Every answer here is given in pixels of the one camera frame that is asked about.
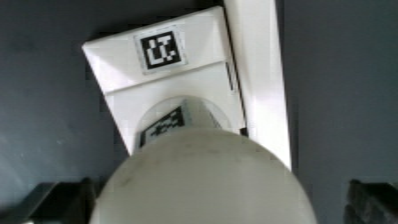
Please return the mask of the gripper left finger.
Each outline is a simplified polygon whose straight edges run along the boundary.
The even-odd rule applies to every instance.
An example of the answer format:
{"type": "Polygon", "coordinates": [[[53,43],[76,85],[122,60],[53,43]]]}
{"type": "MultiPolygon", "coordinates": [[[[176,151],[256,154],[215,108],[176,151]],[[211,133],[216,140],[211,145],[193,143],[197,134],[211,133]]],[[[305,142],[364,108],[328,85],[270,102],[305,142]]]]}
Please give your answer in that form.
{"type": "Polygon", "coordinates": [[[94,200],[89,178],[80,182],[41,183],[5,216],[3,224],[89,224],[94,200]]]}

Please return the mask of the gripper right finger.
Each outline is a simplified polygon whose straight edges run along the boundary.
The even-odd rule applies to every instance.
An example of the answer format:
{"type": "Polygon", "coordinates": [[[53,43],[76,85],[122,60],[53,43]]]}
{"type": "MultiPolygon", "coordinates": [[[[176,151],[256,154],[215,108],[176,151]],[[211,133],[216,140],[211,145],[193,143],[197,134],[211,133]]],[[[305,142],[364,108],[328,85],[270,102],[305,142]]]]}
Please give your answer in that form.
{"type": "Polygon", "coordinates": [[[398,189],[389,183],[350,181],[343,224],[398,224],[398,189]]]}

